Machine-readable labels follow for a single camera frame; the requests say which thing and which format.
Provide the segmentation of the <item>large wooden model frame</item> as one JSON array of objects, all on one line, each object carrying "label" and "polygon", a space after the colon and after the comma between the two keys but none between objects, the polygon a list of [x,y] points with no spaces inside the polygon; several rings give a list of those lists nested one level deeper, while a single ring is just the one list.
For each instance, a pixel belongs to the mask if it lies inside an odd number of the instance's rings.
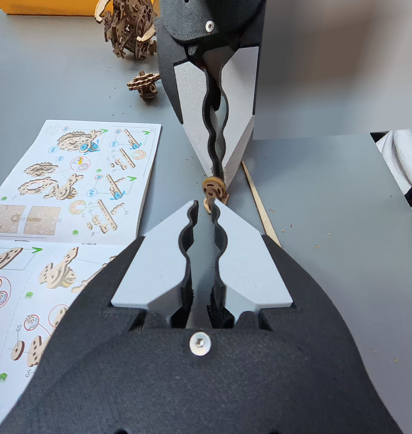
[{"label": "large wooden model frame", "polygon": [[111,42],[118,58],[125,57],[125,50],[143,60],[146,54],[156,52],[154,19],[157,14],[150,0],[113,0],[113,10],[107,10],[109,0],[98,1],[95,20],[104,24],[105,41]]}]

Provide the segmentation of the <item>open instruction booklet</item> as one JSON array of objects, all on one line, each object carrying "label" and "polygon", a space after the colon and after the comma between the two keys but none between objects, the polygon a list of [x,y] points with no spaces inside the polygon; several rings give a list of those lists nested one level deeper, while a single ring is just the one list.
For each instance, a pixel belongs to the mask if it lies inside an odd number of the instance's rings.
[{"label": "open instruction booklet", "polygon": [[137,236],[160,124],[47,120],[0,187],[0,423],[87,283]]}]

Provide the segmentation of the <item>grey desk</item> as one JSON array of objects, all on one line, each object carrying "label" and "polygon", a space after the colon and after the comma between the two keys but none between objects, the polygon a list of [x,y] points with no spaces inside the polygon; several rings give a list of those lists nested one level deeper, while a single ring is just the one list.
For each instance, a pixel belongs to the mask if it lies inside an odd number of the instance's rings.
[{"label": "grey desk", "polygon": [[[165,92],[151,106],[126,82],[93,18],[0,11],[0,185],[47,119],[162,125],[140,224],[153,228],[188,200],[203,171]],[[245,162],[280,242],[347,322],[380,396],[412,433],[412,211],[363,134],[256,140]]]}]

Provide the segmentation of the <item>pointed wooden stick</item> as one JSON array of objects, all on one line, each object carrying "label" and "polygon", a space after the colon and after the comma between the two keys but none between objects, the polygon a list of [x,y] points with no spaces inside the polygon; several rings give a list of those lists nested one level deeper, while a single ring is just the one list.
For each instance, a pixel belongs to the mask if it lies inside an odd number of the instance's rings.
[{"label": "pointed wooden stick", "polygon": [[249,184],[249,188],[250,188],[250,190],[251,190],[251,193],[252,193],[252,196],[253,196],[253,200],[254,200],[254,203],[255,203],[255,205],[256,205],[256,208],[257,208],[257,211],[258,211],[258,214],[259,214],[259,218],[260,218],[260,220],[261,220],[261,222],[262,222],[262,226],[263,226],[263,229],[264,229],[264,232],[265,232],[265,234],[266,235],[268,235],[279,247],[281,247],[281,244],[280,244],[280,242],[279,242],[279,239],[278,239],[278,237],[277,237],[277,235],[276,235],[276,233],[275,233],[275,231],[274,231],[274,228],[273,228],[273,226],[272,226],[272,224],[271,224],[271,221],[270,221],[270,219],[269,219],[269,217],[268,217],[268,214],[267,214],[267,212],[266,212],[266,210],[265,210],[265,207],[264,207],[264,205],[263,205],[263,202],[262,202],[262,200],[261,200],[261,198],[260,198],[260,196],[259,196],[259,194],[258,194],[258,192],[257,192],[257,189],[256,189],[256,187],[255,187],[255,185],[254,185],[254,182],[253,182],[253,180],[252,180],[252,177],[251,177],[251,175],[250,175],[250,173],[249,173],[249,171],[248,171],[248,169],[247,169],[247,166],[246,166],[246,164],[245,164],[245,162],[244,161],[241,161],[241,165],[242,165],[242,168],[243,168],[243,170],[244,170],[244,172],[245,172],[245,175],[246,175],[246,179],[247,179],[247,182],[248,182],[248,184]]}]

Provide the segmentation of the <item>person's white shirt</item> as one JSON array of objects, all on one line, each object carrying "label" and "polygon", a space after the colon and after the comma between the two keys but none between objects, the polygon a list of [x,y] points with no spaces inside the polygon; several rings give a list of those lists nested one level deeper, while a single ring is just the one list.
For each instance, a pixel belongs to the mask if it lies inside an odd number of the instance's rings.
[{"label": "person's white shirt", "polygon": [[412,129],[390,131],[376,146],[412,209]]}]

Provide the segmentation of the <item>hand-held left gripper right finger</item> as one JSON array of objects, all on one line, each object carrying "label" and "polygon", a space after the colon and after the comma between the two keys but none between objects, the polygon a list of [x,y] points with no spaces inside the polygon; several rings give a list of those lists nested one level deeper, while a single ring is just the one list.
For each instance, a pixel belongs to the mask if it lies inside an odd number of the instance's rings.
[{"label": "hand-held left gripper right finger", "polygon": [[293,300],[262,235],[218,200],[211,201],[215,261],[214,300],[233,317],[290,307]]}]

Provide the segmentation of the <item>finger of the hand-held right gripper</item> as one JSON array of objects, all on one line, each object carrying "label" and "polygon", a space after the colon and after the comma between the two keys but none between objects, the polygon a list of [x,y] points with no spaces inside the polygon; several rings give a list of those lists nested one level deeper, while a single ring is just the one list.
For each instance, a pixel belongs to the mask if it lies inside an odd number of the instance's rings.
[{"label": "finger of the hand-held right gripper", "polygon": [[211,97],[213,79],[207,71],[192,62],[174,67],[182,113],[182,125],[194,151],[208,176],[223,178],[215,142],[218,120]]},{"label": "finger of the hand-held right gripper", "polygon": [[227,103],[222,160],[226,187],[236,174],[254,127],[258,51],[258,46],[238,49],[220,72],[220,86]]}]

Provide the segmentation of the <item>small wooden model assembly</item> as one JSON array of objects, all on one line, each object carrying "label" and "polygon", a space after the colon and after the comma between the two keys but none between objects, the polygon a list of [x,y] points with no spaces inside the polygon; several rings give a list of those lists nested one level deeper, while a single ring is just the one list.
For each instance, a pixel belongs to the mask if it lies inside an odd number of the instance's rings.
[{"label": "small wooden model assembly", "polygon": [[204,207],[208,214],[211,214],[210,202],[212,199],[217,199],[224,205],[227,204],[229,195],[226,191],[225,183],[220,177],[208,177],[203,181],[202,189],[205,195]]}]

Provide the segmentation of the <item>small wooden gear assembly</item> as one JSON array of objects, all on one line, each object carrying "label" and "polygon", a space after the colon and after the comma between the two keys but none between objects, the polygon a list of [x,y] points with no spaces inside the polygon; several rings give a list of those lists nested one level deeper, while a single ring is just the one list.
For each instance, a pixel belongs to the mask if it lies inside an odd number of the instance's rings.
[{"label": "small wooden gear assembly", "polygon": [[143,100],[152,100],[158,90],[155,82],[160,80],[160,73],[145,73],[143,70],[132,80],[127,82],[127,87],[130,91],[137,90]]}]

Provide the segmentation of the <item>yellow plastic bin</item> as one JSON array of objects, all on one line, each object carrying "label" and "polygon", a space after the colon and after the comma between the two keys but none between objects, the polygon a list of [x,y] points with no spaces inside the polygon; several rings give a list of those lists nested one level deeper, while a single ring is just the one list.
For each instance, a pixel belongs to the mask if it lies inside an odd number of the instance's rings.
[{"label": "yellow plastic bin", "polygon": [[92,17],[98,0],[0,0],[0,8],[10,15]]}]

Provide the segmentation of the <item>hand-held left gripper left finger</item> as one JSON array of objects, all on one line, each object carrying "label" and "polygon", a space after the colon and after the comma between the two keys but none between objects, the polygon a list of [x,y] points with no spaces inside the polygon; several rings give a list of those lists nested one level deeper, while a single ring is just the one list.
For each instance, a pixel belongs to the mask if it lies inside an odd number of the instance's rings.
[{"label": "hand-held left gripper left finger", "polygon": [[191,200],[148,231],[111,304],[161,313],[170,319],[189,304],[187,250],[193,244],[198,201]]}]

